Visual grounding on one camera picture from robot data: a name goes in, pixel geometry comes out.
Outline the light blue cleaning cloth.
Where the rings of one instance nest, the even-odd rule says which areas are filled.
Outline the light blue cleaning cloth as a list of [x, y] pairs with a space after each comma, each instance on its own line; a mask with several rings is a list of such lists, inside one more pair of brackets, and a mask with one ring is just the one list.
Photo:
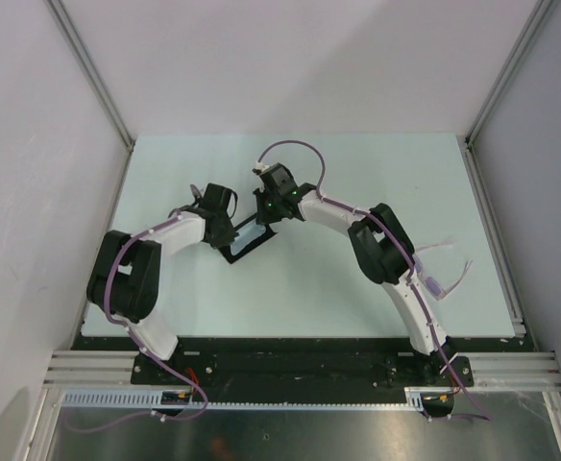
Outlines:
[[265, 232], [266, 228], [258, 224], [256, 219], [245, 222], [244, 225], [237, 230], [237, 236], [230, 244], [231, 255], [239, 255], [249, 244], [254, 243], [258, 238], [263, 236]]

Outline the black glasses case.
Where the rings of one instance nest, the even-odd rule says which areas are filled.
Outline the black glasses case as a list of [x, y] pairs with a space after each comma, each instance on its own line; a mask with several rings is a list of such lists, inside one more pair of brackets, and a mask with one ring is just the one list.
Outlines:
[[235, 230], [236, 237], [233, 242], [219, 249], [229, 264], [234, 264], [277, 235], [269, 225], [260, 224], [255, 214], [241, 222]]

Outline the pink purple sunglasses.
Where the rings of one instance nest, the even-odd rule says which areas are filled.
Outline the pink purple sunglasses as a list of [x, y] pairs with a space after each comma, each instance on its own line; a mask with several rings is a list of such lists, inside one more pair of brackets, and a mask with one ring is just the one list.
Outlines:
[[436, 243], [418, 246], [414, 254], [416, 275], [419, 281], [436, 301], [449, 296], [464, 281], [473, 266], [471, 259], [462, 265], [451, 264], [456, 242], [445, 239]]

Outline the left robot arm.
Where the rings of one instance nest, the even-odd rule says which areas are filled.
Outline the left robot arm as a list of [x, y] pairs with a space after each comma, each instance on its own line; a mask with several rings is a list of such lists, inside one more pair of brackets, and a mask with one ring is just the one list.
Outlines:
[[237, 193], [215, 183], [202, 192], [191, 190], [194, 201], [172, 209], [161, 223], [134, 234], [107, 232], [86, 287], [87, 300], [125, 329], [142, 353], [154, 357], [151, 370], [167, 384], [183, 377], [185, 361], [174, 353], [178, 337], [160, 312], [159, 286], [167, 272], [162, 262], [199, 243], [228, 247], [237, 236], [229, 211]]

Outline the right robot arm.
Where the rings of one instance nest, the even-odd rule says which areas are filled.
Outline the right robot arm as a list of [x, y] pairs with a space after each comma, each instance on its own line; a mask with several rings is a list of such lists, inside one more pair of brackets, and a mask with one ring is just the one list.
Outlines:
[[261, 180], [255, 190], [260, 224], [297, 219], [337, 231], [349, 238], [362, 274], [381, 286], [399, 312], [413, 350], [418, 378], [438, 385], [451, 373], [450, 361], [440, 352], [449, 340], [427, 303], [415, 268], [414, 247], [393, 210], [380, 204], [362, 210], [334, 201], [311, 183], [298, 185], [282, 164], [261, 162], [254, 173]]

